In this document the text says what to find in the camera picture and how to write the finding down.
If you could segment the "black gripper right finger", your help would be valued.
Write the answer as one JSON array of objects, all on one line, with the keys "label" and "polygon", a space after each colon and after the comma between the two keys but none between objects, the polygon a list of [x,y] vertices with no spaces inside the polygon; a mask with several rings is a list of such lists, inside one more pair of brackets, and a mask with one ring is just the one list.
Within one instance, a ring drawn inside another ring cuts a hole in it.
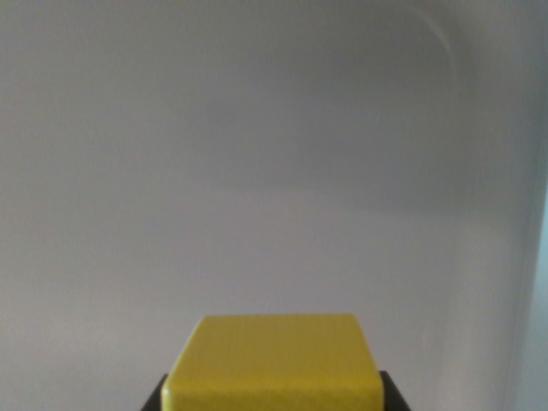
[{"label": "black gripper right finger", "polygon": [[379,375],[384,386],[384,411],[411,411],[389,373],[380,371]]}]

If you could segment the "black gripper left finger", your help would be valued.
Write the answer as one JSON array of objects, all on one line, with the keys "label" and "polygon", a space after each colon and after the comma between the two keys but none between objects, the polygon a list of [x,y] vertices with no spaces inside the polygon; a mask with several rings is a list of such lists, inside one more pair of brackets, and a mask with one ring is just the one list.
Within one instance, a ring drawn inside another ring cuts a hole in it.
[{"label": "black gripper left finger", "polygon": [[151,395],[147,398],[145,404],[140,411],[161,411],[161,393],[165,380],[168,378],[168,374],[165,374],[158,382]]}]

